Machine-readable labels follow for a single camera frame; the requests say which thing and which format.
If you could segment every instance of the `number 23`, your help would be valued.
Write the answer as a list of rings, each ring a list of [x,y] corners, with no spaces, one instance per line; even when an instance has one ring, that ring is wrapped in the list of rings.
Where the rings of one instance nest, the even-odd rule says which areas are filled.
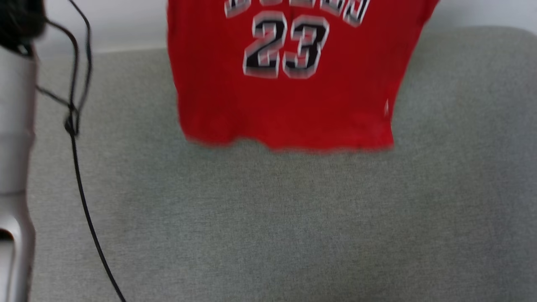
[[[330,25],[322,17],[300,16],[291,25],[291,40],[298,41],[297,53],[285,52],[284,73],[290,78],[310,78],[317,72]],[[264,11],[253,18],[252,34],[258,38],[244,51],[245,75],[277,78],[280,49],[285,44],[287,20],[282,12]]]

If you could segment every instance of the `red jersey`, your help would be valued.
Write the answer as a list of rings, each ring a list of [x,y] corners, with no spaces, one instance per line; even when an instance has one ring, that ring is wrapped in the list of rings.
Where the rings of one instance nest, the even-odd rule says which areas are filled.
[[[412,51],[438,0],[170,0],[189,139],[386,148]]]

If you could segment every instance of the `red fabric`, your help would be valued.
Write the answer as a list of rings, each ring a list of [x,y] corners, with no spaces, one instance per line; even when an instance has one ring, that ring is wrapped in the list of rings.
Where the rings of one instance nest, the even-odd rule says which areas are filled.
[[[324,0],[314,8],[251,0],[247,10],[227,18],[224,6],[231,1],[169,1],[169,55],[187,138],[209,145],[252,138],[271,148],[393,145],[397,91],[438,0],[370,0],[357,27],[344,22],[345,12],[321,10]],[[287,21],[277,78],[243,70],[245,49],[259,40],[252,35],[253,19],[264,11],[283,13]],[[323,17],[330,29],[315,74],[296,79],[284,73],[282,58],[297,53],[299,42],[290,31],[303,15]]]

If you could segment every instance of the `white wall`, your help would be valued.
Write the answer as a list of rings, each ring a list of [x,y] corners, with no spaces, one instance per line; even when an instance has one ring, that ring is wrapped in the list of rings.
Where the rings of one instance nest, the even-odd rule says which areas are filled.
[[[96,52],[165,47],[167,0],[75,1],[91,22]],[[69,2],[45,2],[49,18],[67,26],[83,43],[84,23]],[[537,34],[537,0],[441,0],[427,30],[470,25],[513,26]],[[41,56],[71,52],[67,38],[51,28],[37,47]]]

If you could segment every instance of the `gray fabric surface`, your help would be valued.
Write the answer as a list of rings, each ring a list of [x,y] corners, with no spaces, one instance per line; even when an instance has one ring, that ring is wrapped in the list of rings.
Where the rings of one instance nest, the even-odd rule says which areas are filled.
[[[70,58],[40,82],[67,95]],[[165,50],[98,55],[79,151],[128,301],[536,301],[537,37],[423,37],[382,153],[209,149]],[[39,98],[32,301],[118,301],[80,205],[65,110]]]

